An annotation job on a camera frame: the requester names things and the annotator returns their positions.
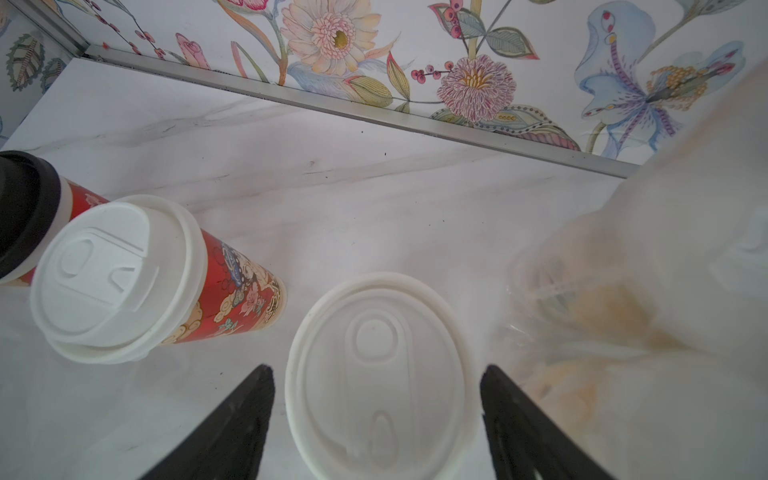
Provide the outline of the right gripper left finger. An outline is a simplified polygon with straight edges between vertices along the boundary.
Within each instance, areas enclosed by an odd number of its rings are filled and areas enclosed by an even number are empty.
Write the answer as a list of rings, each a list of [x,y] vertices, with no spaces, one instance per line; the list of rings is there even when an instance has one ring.
[[[255,368],[145,479],[255,479],[275,401],[273,369]]]

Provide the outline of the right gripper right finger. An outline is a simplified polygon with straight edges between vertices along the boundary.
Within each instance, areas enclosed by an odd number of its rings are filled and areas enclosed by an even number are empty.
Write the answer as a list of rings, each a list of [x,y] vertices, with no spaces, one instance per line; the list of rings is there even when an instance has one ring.
[[[496,365],[480,381],[483,421],[495,475],[513,480],[610,480]]]

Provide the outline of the white lid red back cup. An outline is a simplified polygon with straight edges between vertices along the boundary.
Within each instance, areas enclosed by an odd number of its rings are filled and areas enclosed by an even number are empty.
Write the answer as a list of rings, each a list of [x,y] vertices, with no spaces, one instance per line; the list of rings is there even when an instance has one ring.
[[[319,479],[451,479],[480,417],[477,376],[447,302],[376,272],[337,285],[301,322],[285,404]]]

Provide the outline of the white lid red cup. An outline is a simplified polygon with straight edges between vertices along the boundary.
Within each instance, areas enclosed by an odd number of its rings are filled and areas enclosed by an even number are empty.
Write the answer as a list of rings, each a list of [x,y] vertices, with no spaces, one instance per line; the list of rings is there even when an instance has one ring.
[[[319,479],[451,479],[480,417],[477,376],[447,302],[376,272],[337,285],[301,322],[285,404]]]
[[[263,329],[286,303],[276,275],[204,231],[181,205],[151,195],[97,206],[67,224],[38,263],[30,295],[49,345],[99,365]]]

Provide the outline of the clear plastic carrier bag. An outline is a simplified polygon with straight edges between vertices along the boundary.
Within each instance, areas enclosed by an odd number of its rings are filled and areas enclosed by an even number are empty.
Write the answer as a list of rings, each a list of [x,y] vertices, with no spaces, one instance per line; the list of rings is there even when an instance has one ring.
[[[544,478],[765,478],[766,67],[508,273],[489,360],[538,421],[489,417],[496,450]]]

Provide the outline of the white lid floral cup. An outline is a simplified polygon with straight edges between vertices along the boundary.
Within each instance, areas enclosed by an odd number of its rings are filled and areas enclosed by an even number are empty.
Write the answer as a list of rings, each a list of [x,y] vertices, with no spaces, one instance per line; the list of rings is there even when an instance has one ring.
[[[611,246],[550,240],[524,250],[511,274],[513,298],[541,324],[630,348],[673,342],[656,324],[658,308]]]

